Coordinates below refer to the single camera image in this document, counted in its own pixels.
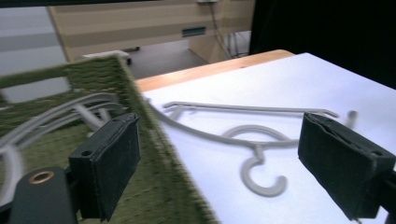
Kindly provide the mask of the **green woven basket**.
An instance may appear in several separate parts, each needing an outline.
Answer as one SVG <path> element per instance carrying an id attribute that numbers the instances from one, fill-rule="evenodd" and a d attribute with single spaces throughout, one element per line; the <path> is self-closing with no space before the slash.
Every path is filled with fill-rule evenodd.
<path id="1" fill-rule="evenodd" d="M 20 150 L 24 175 L 10 203 L 0 205 L 0 224 L 216 224 L 155 116 L 136 88 L 126 62 L 116 56 L 46 68 L 43 77 L 66 77 L 71 90 L 11 104 L 0 99 L 0 138 L 56 106 L 95 93 L 112 93 L 139 117 L 141 159 L 110 220 L 84 218 L 78 181 L 68 157 L 94 133 L 77 120 L 44 134 Z"/>

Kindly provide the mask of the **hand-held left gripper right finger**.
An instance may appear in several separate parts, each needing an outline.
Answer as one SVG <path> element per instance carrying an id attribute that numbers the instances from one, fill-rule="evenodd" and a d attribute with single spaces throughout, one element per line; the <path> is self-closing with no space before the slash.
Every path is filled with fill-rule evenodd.
<path id="1" fill-rule="evenodd" d="M 396 155 L 320 115 L 304 114 L 298 157 L 350 220 L 396 221 Z"/>

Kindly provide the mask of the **light wooden desk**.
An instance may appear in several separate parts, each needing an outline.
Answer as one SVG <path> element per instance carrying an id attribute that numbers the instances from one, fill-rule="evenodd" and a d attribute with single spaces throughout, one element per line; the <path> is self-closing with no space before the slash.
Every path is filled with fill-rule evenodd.
<path id="1" fill-rule="evenodd" d="M 187 40 L 209 63 L 223 59 L 220 42 L 251 29 L 255 0 L 161 0 L 50 7 L 66 59 Z"/>

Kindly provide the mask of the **black curtain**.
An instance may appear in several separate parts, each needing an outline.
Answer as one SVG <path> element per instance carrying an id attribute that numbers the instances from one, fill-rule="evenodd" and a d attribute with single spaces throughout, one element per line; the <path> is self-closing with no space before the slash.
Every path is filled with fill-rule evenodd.
<path id="1" fill-rule="evenodd" d="M 249 52 L 308 52 L 396 90 L 396 0 L 256 0 Z"/>

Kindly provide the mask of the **grey plastic hanger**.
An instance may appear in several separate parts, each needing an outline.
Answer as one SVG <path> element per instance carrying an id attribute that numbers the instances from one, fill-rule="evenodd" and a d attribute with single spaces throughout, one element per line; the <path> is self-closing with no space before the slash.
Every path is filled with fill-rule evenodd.
<path id="1" fill-rule="evenodd" d="M 16 145 L 0 147 L 0 158 L 5 164 L 4 183 L 0 188 L 0 205 L 12 201 L 16 185 L 24 175 L 24 162 L 20 153 L 22 148 L 24 147 Z"/>
<path id="2" fill-rule="evenodd" d="M 111 113 L 125 111 L 119 98 L 112 93 L 95 93 L 56 106 L 0 138 L 0 147 L 16 145 L 26 147 L 44 134 L 77 120 L 82 120 L 94 132 L 111 120 Z"/>
<path id="3" fill-rule="evenodd" d="M 262 125 L 247 124 L 239 125 L 225 133 L 218 135 L 208 132 L 203 132 L 192 127 L 186 126 L 177 121 L 177 119 L 188 109 L 207 109 L 207 110 L 222 110 L 222 111 L 233 111 L 244 112 L 244 113 L 277 113 L 277 114 L 303 114 L 313 113 L 316 115 L 324 115 L 325 117 L 339 118 L 339 115 L 331 110 L 322 108 L 292 108 L 292 107 L 262 107 L 262 106 L 245 106 L 245 105 L 216 105 L 216 104 L 203 104 L 193 102 L 170 102 L 165 104 L 164 108 L 170 108 L 171 113 L 165 115 L 162 111 L 158 110 L 154 105 L 151 104 L 150 99 L 146 99 L 148 108 L 151 109 L 153 114 L 161 121 L 166 122 L 175 128 L 178 128 L 184 132 L 197 135 L 207 140 L 221 142 L 228 145 L 238 145 L 249 147 L 253 151 L 253 156 L 245 160 L 240 170 L 240 176 L 244 185 L 252 192 L 261 195 L 263 197 L 276 197 L 282 194 L 288 185 L 288 180 L 285 176 L 280 175 L 276 178 L 275 183 L 270 187 L 260 186 L 254 182 L 250 177 L 250 171 L 252 168 L 258 165 L 264 165 L 265 157 L 264 151 L 266 149 L 283 149 L 296 147 L 299 144 L 298 139 L 290 139 L 285 134 Z M 238 134 L 243 133 L 261 133 L 274 137 L 274 141 L 251 141 L 244 139 L 237 139 Z"/>

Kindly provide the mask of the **white cabinet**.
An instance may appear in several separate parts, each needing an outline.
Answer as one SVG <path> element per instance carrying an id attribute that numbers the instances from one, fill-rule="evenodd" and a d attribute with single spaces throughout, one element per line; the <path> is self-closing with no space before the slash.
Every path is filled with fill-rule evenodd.
<path id="1" fill-rule="evenodd" d="M 0 99 L 11 104 L 71 90 L 66 77 L 43 77 L 66 63 L 60 37 L 45 7 L 0 8 Z"/>

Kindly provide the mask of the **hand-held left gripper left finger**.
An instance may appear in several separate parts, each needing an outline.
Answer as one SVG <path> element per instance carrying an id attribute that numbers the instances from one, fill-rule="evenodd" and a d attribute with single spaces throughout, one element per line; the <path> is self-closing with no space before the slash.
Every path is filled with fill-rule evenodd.
<path id="1" fill-rule="evenodd" d="M 69 155 L 84 218 L 111 219 L 141 159 L 138 120 L 134 113 L 111 119 Z"/>

